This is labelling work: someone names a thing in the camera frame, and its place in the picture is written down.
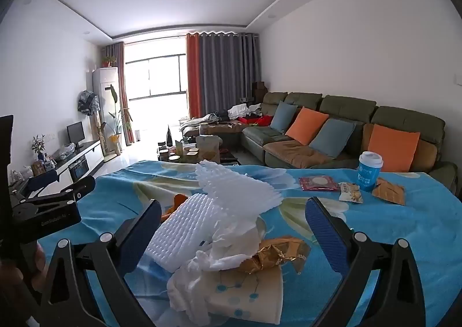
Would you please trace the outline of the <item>left hand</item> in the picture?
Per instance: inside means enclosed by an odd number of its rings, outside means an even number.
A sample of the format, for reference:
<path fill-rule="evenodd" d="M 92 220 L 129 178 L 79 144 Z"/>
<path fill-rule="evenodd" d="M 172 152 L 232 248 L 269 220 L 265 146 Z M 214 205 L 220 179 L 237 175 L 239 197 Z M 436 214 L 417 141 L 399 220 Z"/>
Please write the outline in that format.
<path fill-rule="evenodd" d="M 24 281 L 16 265 L 16 252 L 1 244 L 1 326 L 40 326 L 40 303 L 47 267 L 41 244 L 31 242 L 26 247 L 26 265 L 34 264 L 34 277 Z"/>

